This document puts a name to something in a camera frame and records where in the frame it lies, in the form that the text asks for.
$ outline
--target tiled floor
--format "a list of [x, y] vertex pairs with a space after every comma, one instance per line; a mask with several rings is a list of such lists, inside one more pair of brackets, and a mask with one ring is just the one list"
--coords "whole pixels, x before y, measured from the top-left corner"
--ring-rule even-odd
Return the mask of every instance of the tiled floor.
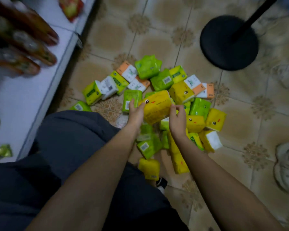
[[[289, 194], [278, 188], [272, 174], [276, 145], [289, 142], [289, 90], [276, 80], [282, 66], [289, 65], [289, 16], [276, 4], [254, 24], [260, 51], [241, 71], [212, 66], [199, 46], [200, 32], [210, 19], [221, 14], [246, 19], [258, 5], [253, 0], [103, 0], [58, 111], [84, 100], [86, 85], [104, 79], [126, 59], [133, 64], [155, 54], [162, 69], [183, 66], [188, 75], [215, 83], [212, 106], [227, 113], [219, 133], [224, 147], [210, 157], [289, 229]], [[122, 101], [114, 96], [91, 109], [115, 124]], [[140, 157], [134, 148], [131, 162]], [[154, 158], [169, 182], [166, 196], [190, 230], [219, 230], [191, 175], [175, 174], [166, 151]]]

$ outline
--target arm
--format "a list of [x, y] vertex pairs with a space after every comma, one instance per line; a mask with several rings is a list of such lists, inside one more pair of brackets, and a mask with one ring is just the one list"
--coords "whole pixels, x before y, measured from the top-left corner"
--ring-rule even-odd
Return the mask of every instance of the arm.
[[169, 128], [209, 210], [222, 230], [283, 230], [260, 200], [186, 136], [183, 106], [172, 106]]
[[129, 104], [129, 119], [50, 198], [26, 230], [101, 230], [112, 196], [143, 121], [144, 103]]

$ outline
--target white shelf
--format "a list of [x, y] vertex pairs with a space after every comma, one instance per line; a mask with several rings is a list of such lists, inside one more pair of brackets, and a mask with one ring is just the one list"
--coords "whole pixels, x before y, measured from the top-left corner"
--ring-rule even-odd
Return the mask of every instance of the white shelf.
[[81, 34], [95, 0], [82, 0], [83, 11], [73, 23], [64, 15], [58, 0], [22, 0], [34, 9], [48, 24]]
[[4, 76], [10, 72], [0, 67], [0, 144], [10, 144], [13, 152], [13, 157], [0, 162], [14, 162], [28, 155], [77, 43], [72, 31], [53, 28], [60, 38], [57, 46], [49, 47], [58, 59], [56, 65], [44, 66], [35, 76], [15, 78]]

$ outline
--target black stand base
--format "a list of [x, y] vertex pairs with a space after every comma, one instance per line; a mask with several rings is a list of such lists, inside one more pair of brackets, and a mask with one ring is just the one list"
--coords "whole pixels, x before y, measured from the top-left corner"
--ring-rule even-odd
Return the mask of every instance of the black stand base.
[[225, 70], [239, 70], [250, 65], [258, 54], [258, 38], [249, 27], [239, 37], [233, 34], [244, 20], [223, 15], [212, 19], [200, 35], [204, 56], [215, 66]]

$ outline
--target black pole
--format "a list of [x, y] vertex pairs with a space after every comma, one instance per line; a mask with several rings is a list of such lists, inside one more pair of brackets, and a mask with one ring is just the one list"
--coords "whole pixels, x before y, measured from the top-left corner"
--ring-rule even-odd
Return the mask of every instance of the black pole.
[[266, 0], [249, 19], [232, 35], [232, 40], [237, 40], [264, 12], [266, 12], [277, 0]]

